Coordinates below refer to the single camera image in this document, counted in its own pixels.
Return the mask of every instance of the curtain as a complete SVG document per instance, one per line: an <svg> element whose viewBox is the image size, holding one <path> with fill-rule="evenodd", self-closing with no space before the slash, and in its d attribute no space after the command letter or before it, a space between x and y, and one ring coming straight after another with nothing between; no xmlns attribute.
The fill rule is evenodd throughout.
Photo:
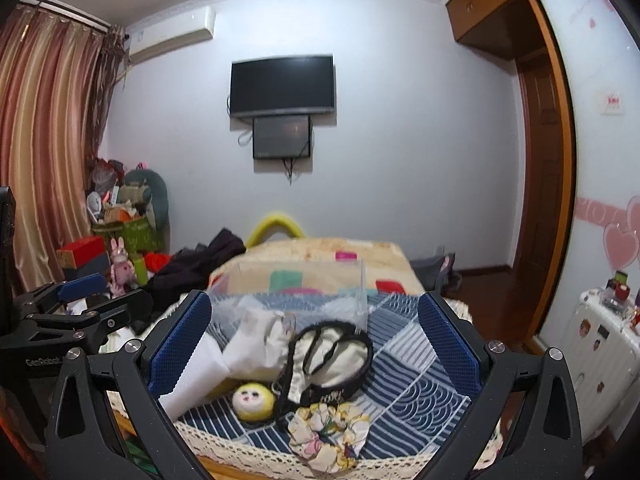
<svg viewBox="0 0 640 480"><path fill-rule="evenodd" d="M116 84L118 67L124 59L124 29L113 25L102 42L95 68L94 81L89 95L89 118L86 126L87 139L84 146L84 161L88 170L94 168L102 134L107 123L107 114Z"/></svg>
<svg viewBox="0 0 640 480"><path fill-rule="evenodd" d="M23 5L0 30L0 185L14 192L15 265L27 290L61 280L56 249L90 233L86 126L104 38Z"/></svg>

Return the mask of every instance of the yellow plush toy face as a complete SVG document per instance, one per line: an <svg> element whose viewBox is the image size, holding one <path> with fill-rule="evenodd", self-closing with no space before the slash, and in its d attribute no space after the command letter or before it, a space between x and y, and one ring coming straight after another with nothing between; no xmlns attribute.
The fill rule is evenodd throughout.
<svg viewBox="0 0 640 480"><path fill-rule="evenodd" d="M275 396L259 383L240 386L231 400L234 411L240 420L260 422L273 414Z"/></svg>

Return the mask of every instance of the air conditioner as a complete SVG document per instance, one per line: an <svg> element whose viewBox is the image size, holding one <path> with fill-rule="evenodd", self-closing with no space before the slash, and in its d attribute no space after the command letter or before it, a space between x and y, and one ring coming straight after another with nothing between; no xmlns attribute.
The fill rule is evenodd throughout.
<svg viewBox="0 0 640 480"><path fill-rule="evenodd" d="M129 59L140 63L171 50L213 38L216 15L211 7L201 7L178 14L133 34Z"/></svg>

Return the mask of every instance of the white wall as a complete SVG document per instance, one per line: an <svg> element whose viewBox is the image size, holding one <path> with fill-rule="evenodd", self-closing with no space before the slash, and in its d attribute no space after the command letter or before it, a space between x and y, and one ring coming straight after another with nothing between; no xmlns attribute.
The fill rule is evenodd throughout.
<svg viewBox="0 0 640 480"><path fill-rule="evenodd" d="M444 244L459 267L507 262L518 189L510 69L457 45L444 6L211 1L214 39L133 67L109 115L109 156L166 180L172 250L223 226L246 237L282 210L310 236L389 240L410 258ZM290 186L280 163L254 164L238 146L226 98L233 61L294 54L334 55L337 114L316 118L312 163Z"/></svg>
<svg viewBox="0 0 640 480"><path fill-rule="evenodd" d="M626 210L640 195L640 51L607 0L542 0L555 31L574 105L577 145L576 196ZM622 114L603 114L602 100L622 98ZM638 232L618 224L633 242ZM581 292L604 286L612 276L602 226L574 219L558 290L540 337L557 346ZM640 287L640 259L625 268L633 297ZM614 416L618 436L640 399L632 388L623 410Z"/></svg>
<svg viewBox="0 0 640 480"><path fill-rule="evenodd" d="M522 89L520 88L520 77L515 61L511 64L511 85L515 99L516 118L518 123L517 146L518 146L518 179L516 188L516 202L514 206L513 233L511 234L511 247L507 264L513 267L518 251L518 240L520 238L520 223L522 222L522 208L524 206L524 181L526 178L527 166L527 145L524 125L524 104L522 102Z"/></svg>

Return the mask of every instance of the baseboard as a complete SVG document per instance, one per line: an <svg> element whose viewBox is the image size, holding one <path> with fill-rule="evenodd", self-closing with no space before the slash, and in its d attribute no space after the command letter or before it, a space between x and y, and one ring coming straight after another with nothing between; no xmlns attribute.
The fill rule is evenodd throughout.
<svg viewBox="0 0 640 480"><path fill-rule="evenodd" d="M484 276L486 274L497 274L498 272L511 272L508 265L496 265L490 267L476 267L474 269L456 269L463 278L468 276Z"/></svg>

